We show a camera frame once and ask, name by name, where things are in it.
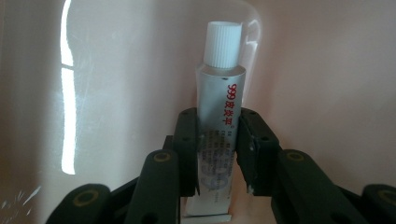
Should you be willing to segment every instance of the white screw cap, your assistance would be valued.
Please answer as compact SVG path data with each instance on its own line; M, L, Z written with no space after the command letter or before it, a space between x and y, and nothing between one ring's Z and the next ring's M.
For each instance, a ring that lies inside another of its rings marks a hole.
M238 65L242 25L228 21L212 21L207 25L204 63L216 68Z

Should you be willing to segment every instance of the white backdrop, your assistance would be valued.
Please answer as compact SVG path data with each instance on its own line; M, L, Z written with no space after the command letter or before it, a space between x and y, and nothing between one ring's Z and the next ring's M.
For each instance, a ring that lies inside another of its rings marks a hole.
M337 185L396 186L395 2L0 0L0 222L137 177L195 106L208 21L244 24L244 107ZM238 167L233 223L274 223Z

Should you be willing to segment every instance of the glue tube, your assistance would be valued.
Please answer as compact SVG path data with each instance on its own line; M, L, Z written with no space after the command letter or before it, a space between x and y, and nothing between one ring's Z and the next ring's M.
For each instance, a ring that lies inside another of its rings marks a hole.
M188 198L187 217L228 213L246 75L238 65L241 31L241 24L227 21L212 21L207 27L204 62L196 68L201 195Z

